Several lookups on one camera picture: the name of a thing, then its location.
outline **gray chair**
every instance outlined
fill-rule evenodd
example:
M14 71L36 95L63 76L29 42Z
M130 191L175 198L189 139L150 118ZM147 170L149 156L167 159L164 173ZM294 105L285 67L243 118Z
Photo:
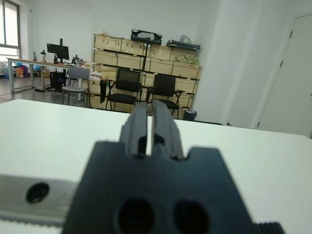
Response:
M84 107L87 107L88 103L88 96L89 96L89 107L91 107L90 103L90 85L89 85L89 75L90 70L81 68L81 67L71 67L68 69L68 86L62 87L62 104L64 104L64 92L68 92L68 100L67 105L69 105L69 97L70 93L76 93L76 94L82 94L84 98ZM88 88L77 88L70 86L70 79L71 78L77 78L77 79L83 79L86 80L88 83Z

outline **black chair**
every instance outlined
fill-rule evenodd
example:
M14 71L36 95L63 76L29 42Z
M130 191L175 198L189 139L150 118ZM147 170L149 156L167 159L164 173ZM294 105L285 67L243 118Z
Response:
M119 102L124 104L136 105L137 96L140 93L140 100L142 95L142 86L140 82L140 72L118 69L116 81L111 85L111 82L108 81L109 93L107 96L107 102L105 109L107 109L108 101L112 109L112 102ZM112 88L116 85L116 89L126 90L130 92L136 92L136 97L127 94L112 94Z
M172 76L166 75L155 75L154 79L154 86L150 87L147 91L146 95L146 102L150 99L150 94L152 94L152 100L159 100L165 103L168 109L173 110L172 115L174 114L175 110L177 110L177 118L179 119L179 98L184 91L175 90L176 87L176 78ZM168 99L156 99L154 95L160 96L167 96ZM173 101L169 100L169 97L173 97L176 95L177 101L174 103Z

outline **chair backrest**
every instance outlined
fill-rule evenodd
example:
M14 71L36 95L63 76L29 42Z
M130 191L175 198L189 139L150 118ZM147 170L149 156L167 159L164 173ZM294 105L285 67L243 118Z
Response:
M68 69L69 79L89 79L90 70L81 67L71 67Z
M141 72L118 69L116 88L131 92L138 92Z
M155 75L154 94L172 97L175 94L176 78L166 75Z

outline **table surface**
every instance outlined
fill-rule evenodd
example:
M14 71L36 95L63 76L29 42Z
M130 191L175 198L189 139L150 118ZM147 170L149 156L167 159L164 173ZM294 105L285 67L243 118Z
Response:
M79 181L94 143L118 141L128 116L21 99L0 104L0 174ZM194 146L221 151L253 221L279 221L288 234L310 232L312 140L175 122L184 154ZM150 133L151 117L148 124ZM0 221L0 231L57 234L60 229Z
M41 61L33 61L31 59L23 59L23 58L8 58L12 62L24 62L24 63L30 63L30 64L37 64L37 65L43 65L43 66L53 66L53 67L61 67L61 68L71 68L73 66L67 66L62 63L50 63L50 62L41 62Z

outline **office chair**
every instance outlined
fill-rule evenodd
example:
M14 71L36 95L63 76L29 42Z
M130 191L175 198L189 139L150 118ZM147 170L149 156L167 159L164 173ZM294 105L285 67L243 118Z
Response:
M110 102L110 107L112 109L112 102L136 105L137 96L140 93L140 100L142 95L142 86L140 82L140 72L125 70L125 69L118 69L116 81L111 85L111 82L108 81L109 86L109 93L107 96L107 102L105 109L107 109L108 101ZM116 89L126 90L130 92L136 92L136 97L127 94L112 94L112 88L116 85Z
M175 110L177 110L177 118L179 119L179 98L181 94L184 91L181 90L175 90L176 87L176 78L172 76L166 76L166 75L155 75L154 79L154 86L149 87L146 95L146 102L149 101L150 95L152 94L152 100L159 100L165 103L168 107L168 109L173 110L172 115L174 114ZM160 96L167 96L173 97L173 95L176 95L177 101L174 103L173 101L170 101L169 99L156 99L154 98L154 95L160 95Z
M90 85L89 85L89 75L90 70L81 68L81 67L71 67L68 69L68 85L62 87L62 104L64 105L64 93L68 92L68 100L67 105L69 105L69 96L70 93L76 93L76 94L82 94L84 98L84 107L87 107L88 103L88 97L89 97L89 108L91 107L91 101L90 101ZM77 78L77 79L83 79L86 80L88 83L87 88L77 88L70 86L70 79L71 78Z

